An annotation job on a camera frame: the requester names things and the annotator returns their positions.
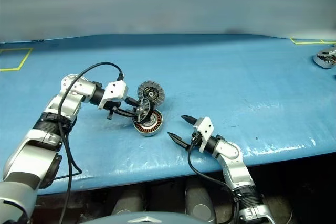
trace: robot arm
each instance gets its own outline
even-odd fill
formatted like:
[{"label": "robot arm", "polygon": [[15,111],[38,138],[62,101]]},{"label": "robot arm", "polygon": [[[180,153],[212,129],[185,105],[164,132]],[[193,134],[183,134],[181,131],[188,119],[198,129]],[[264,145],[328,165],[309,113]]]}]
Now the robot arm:
[{"label": "robot arm", "polygon": [[[71,74],[62,79],[59,94],[49,102],[8,159],[3,172],[4,181],[0,182],[0,223],[27,223],[34,210],[38,189],[51,185],[62,160],[58,154],[63,144],[58,123],[61,122],[64,134],[69,134],[82,102],[110,111],[108,119],[116,113],[132,117],[134,123],[141,124],[151,117],[153,104],[148,99],[143,103],[128,97],[128,87],[123,80],[110,82],[106,89],[102,89],[101,84],[81,77],[64,99],[59,118],[61,100],[76,76]],[[134,106],[134,109],[120,109],[121,101]]]},{"label": "robot arm", "polygon": [[[243,223],[264,223],[268,219],[270,223],[275,224],[268,206],[263,204],[243,162],[243,153],[239,146],[227,142],[220,135],[213,137],[214,126],[209,117],[196,119],[183,115],[182,118],[194,126],[193,144],[200,148],[200,152],[211,153],[220,163],[225,182],[239,202],[240,220]],[[190,148],[190,145],[184,143],[179,136],[173,133],[169,133],[169,136],[181,147]]]}]

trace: gray wall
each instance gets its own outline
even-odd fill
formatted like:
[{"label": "gray wall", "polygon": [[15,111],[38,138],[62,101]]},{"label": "gray wall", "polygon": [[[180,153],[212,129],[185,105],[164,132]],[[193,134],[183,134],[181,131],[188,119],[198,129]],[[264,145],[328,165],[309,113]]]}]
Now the gray wall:
[{"label": "gray wall", "polygon": [[110,33],[336,38],[336,0],[0,0],[0,41]]}]

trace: yellow tape line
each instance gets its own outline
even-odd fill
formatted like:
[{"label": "yellow tape line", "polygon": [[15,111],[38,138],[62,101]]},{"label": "yellow tape line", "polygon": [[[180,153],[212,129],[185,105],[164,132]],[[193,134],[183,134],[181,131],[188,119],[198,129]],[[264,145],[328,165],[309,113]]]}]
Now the yellow tape line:
[{"label": "yellow tape line", "polygon": [[0,49],[0,53],[3,51],[14,51],[14,50],[28,50],[28,53],[23,58],[23,60],[20,62],[20,65],[16,68],[0,68],[0,71],[17,71],[20,70],[25,61],[27,60],[28,56],[30,55],[31,51],[33,50],[33,47],[27,47],[27,48],[9,48],[9,49]]},{"label": "yellow tape line", "polygon": [[295,45],[307,45],[307,44],[335,44],[336,41],[310,41],[310,42],[296,42],[294,39],[290,38],[290,41],[292,41]]}]

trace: blue table surface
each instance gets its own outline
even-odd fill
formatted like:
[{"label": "blue table surface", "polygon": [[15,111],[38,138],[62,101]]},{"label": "blue table surface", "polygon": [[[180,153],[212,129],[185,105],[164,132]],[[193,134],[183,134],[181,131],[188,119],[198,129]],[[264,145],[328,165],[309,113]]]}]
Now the blue table surface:
[{"label": "blue table surface", "polygon": [[[104,35],[2,44],[33,47],[20,71],[0,72],[0,166],[60,90],[63,76],[99,61],[117,63],[129,95],[154,80],[165,90],[160,133],[143,137],[130,119],[83,104],[70,146],[83,173],[73,190],[115,186],[192,174],[186,151],[167,135],[190,140],[192,126],[180,118],[209,116],[214,134],[237,143],[253,166],[336,150],[336,68],[322,69],[312,56],[329,45],[295,45],[287,39],[252,35]],[[0,68],[19,62],[0,54]],[[103,86],[117,77],[103,66],[86,75]],[[68,173],[64,160],[58,175]],[[203,172],[220,170],[208,154],[194,152]],[[40,193],[66,190],[57,180]]]}]

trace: dark floor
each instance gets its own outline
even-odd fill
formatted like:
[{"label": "dark floor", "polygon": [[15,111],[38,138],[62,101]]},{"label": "dark floor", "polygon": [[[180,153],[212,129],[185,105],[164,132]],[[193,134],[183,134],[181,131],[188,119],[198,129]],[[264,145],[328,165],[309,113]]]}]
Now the dark floor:
[{"label": "dark floor", "polygon": [[[334,223],[330,213],[333,213],[336,197],[332,179],[336,170],[335,157],[336,154],[328,154],[249,168],[277,224],[287,224],[291,212],[290,224]],[[211,176],[223,178],[221,173]],[[185,181],[185,177],[180,177],[145,183],[146,210],[185,213]],[[231,206],[226,193],[211,182],[202,180],[202,184],[215,207],[217,222],[227,220]],[[64,223],[82,223],[110,215],[125,188],[72,193],[71,210],[67,211]],[[58,223],[63,202],[64,194],[40,196],[33,214],[34,224]]]}]

